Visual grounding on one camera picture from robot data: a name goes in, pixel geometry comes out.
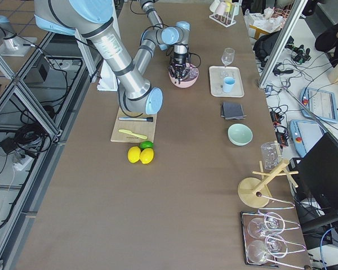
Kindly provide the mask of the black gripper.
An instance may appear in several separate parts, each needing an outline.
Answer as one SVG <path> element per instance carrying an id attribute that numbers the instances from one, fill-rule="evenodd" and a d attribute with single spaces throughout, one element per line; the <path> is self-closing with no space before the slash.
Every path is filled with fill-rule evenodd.
<path id="1" fill-rule="evenodd" d="M 173 71 L 172 74 L 175 78 L 179 79 L 182 78 L 182 73 L 186 68 L 186 63 L 189 61 L 189 54 L 188 53 L 174 53 L 170 56 L 170 65 L 169 68 L 172 67 Z"/>

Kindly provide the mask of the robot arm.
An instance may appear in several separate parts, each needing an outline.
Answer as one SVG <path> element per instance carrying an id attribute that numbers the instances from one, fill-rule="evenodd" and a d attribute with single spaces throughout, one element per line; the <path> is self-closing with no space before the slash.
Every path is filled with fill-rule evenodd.
<path id="1" fill-rule="evenodd" d="M 163 102 L 160 88 L 143 77 L 156 47 L 174 46 L 168 70 L 178 82 L 188 76 L 187 62 L 190 24 L 179 21 L 164 27 L 154 1 L 140 1 L 153 29 L 143 33 L 135 57 L 131 57 L 114 29 L 115 10 L 111 1 L 35 1 L 35 21 L 39 28 L 63 35 L 79 33 L 89 39 L 110 66 L 123 89 L 119 104 L 131 113 L 156 114 Z"/>
<path id="2" fill-rule="evenodd" d="M 139 4 L 152 26 L 164 27 L 163 21 L 154 7 L 155 0 L 139 0 Z"/>

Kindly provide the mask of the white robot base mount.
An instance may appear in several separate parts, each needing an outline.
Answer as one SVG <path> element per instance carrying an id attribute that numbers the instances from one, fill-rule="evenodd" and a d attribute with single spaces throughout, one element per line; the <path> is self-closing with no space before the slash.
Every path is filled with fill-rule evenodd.
<path id="1" fill-rule="evenodd" d="M 117 78 L 105 60 L 101 66 L 97 90 L 110 92 L 116 92 L 118 90 Z"/>

